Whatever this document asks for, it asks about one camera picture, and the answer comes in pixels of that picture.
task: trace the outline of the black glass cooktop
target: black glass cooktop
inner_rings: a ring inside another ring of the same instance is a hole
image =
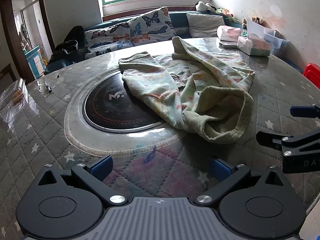
[[[163,121],[130,93],[121,73],[110,76],[89,93],[83,114],[91,126],[109,132],[149,129]]]

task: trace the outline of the red chair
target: red chair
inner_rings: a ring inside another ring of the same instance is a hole
[[[309,63],[303,75],[320,89],[320,67],[318,65]]]

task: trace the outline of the quilted tablecloth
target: quilted tablecloth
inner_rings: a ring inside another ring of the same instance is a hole
[[[187,41],[210,52],[236,51],[217,46],[216,38]],[[169,54],[173,52],[173,46],[171,41],[141,45],[58,70],[45,76],[53,89],[50,94],[45,89],[44,78],[27,86],[29,105],[16,116],[12,127],[0,124],[0,239],[22,237],[15,210],[45,164],[52,163],[59,169],[69,169],[77,163],[97,160],[97,157],[78,150],[67,141],[64,117],[68,103],[88,78],[108,69],[117,69],[120,58],[143,51],[151,55]],[[114,169],[104,183],[129,198],[193,198],[217,183],[208,174],[208,161],[212,155],[231,164],[244,163],[254,169],[264,170],[268,165],[281,167],[281,153],[258,145],[255,134],[259,130],[271,130],[295,135],[319,128],[318,119],[295,118],[289,112],[293,105],[319,103],[319,90],[273,55],[249,57],[238,53],[256,76],[249,92],[254,99],[251,123],[237,143],[210,144],[198,135],[188,134],[149,153],[114,156]],[[320,190],[318,172],[290,174],[287,178],[303,200],[306,210],[316,203]]]

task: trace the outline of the pillow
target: pillow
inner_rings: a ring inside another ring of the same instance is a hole
[[[84,34],[84,46],[90,47],[91,45],[100,44],[104,42],[113,43],[121,39],[129,40],[130,27],[128,22],[125,22],[104,29],[87,31]]]
[[[86,50],[84,58],[89,59],[115,50],[133,47],[133,44],[129,39],[121,39],[113,43],[105,41],[101,42],[100,44],[101,46],[98,46],[99,44],[93,44],[89,46]]]
[[[142,14],[128,21],[130,40],[134,46],[169,41],[176,35],[167,7]]]
[[[217,28],[225,25],[220,15],[187,13],[192,38],[217,37]]]

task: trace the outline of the purple stain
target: purple stain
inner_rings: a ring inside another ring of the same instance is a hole
[[[149,163],[155,157],[155,154],[156,154],[156,146],[153,147],[152,152],[149,153],[148,156],[144,159],[143,164]]]

